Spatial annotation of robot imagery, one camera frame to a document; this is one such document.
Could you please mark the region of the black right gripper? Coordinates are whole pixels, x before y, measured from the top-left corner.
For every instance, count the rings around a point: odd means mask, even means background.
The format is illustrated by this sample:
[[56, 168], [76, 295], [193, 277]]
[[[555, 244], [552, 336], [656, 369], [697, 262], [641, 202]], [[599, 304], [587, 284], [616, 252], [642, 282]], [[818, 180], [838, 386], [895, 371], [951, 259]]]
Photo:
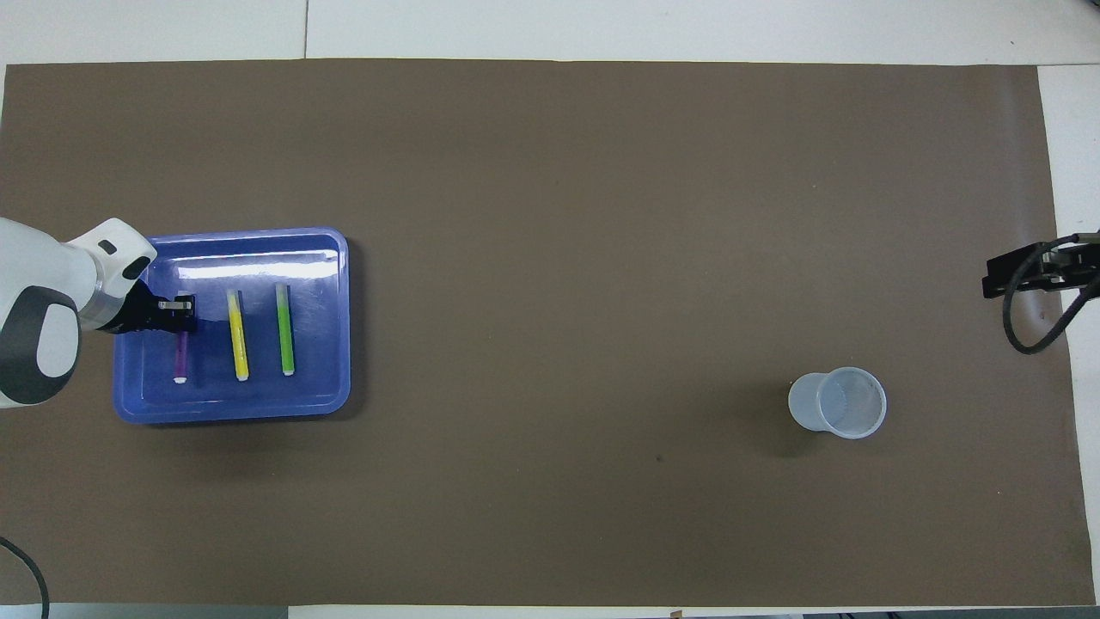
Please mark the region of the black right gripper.
[[1099, 273], [1099, 243], [1078, 243], [1055, 250], [1040, 251], [1041, 244], [1028, 244], [985, 263], [982, 278], [985, 299], [1003, 297], [1009, 290], [1050, 290], [1057, 277], [1057, 289], [1081, 289]]

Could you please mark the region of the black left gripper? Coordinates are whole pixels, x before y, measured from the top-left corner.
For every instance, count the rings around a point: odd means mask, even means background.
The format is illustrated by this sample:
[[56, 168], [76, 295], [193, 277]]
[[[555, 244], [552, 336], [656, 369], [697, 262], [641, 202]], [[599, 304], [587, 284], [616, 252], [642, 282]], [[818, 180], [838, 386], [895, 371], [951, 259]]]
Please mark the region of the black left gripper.
[[162, 298], [145, 281], [135, 281], [113, 318], [113, 334], [162, 330], [169, 333], [196, 333], [195, 295]]

